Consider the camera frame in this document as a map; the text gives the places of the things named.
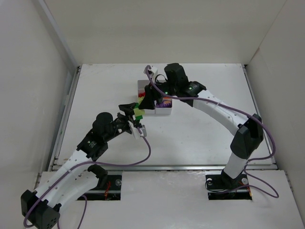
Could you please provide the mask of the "green and lime lego cluster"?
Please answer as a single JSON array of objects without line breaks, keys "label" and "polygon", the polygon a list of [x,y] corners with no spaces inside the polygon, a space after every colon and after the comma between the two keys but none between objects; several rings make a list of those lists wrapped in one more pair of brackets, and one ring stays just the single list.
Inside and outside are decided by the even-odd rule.
[{"label": "green and lime lego cluster", "polygon": [[145,114],[144,110],[139,109],[138,103],[132,103],[132,112],[133,112],[133,119],[135,121],[139,121],[143,119],[143,115]]}]

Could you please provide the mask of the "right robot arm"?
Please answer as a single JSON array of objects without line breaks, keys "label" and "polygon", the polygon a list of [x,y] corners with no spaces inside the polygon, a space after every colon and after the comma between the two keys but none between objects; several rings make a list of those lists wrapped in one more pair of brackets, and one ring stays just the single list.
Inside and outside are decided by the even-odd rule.
[{"label": "right robot arm", "polygon": [[234,138],[230,145],[232,153],[221,172],[220,179],[223,189],[236,188],[238,178],[250,155],[264,139],[260,116],[238,114],[236,110],[230,109],[214,97],[203,84],[189,81],[184,68],[178,63],[166,65],[164,72],[166,79],[160,83],[157,81],[157,68],[150,65],[145,67],[144,73],[150,83],[144,88],[145,96],[139,108],[153,110],[164,97],[168,97],[187,103],[222,124]]}]

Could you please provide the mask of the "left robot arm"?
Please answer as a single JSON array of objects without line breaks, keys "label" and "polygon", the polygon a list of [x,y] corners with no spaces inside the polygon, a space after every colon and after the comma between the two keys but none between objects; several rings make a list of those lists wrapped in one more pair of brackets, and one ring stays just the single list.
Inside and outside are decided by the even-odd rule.
[{"label": "left robot arm", "polygon": [[104,186],[108,172],[98,159],[108,149],[108,142],[123,133],[134,138],[146,137],[145,127],[136,117],[136,108],[138,103],[121,104],[116,118],[108,112],[98,114],[90,131],[53,176],[35,190],[22,194],[25,228],[53,228],[66,206],[90,189]]}]

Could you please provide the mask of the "purple curved lego brick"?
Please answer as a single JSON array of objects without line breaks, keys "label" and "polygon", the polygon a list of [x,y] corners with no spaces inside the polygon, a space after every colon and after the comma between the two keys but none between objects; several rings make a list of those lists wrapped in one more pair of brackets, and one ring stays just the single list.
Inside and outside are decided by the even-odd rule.
[{"label": "purple curved lego brick", "polygon": [[171,102],[170,100],[165,100],[165,101],[163,102],[163,105],[164,105],[164,106],[170,106],[170,105],[172,105],[172,102]]}]

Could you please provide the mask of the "red rounded lego brick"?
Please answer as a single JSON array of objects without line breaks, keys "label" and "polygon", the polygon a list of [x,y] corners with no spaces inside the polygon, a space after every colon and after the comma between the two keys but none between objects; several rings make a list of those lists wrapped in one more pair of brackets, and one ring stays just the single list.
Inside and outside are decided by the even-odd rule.
[{"label": "red rounded lego brick", "polygon": [[139,93],[139,94],[138,94],[138,97],[139,97],[139,98],[145,97],[145,93]]}]

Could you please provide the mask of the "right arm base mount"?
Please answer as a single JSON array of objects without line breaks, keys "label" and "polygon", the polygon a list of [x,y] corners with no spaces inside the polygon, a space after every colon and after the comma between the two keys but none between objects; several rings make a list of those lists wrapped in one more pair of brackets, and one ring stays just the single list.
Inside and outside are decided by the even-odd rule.
[{"label": "right arm base mount", "polygon": [[225,174],[206,174],[205,188],[209,200],[252,200],[248,177],[241,173],[236,179]]}]

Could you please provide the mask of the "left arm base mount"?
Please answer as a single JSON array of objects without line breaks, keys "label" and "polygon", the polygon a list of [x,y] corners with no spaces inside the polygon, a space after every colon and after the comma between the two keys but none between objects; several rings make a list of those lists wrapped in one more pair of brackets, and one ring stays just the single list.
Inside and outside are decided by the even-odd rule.
[{"label": "left arm base mount", "polygon": [[89,201],[121,200],[122,174],[110,174],[107,180],[99,181],[98,185],[84,193]]}]

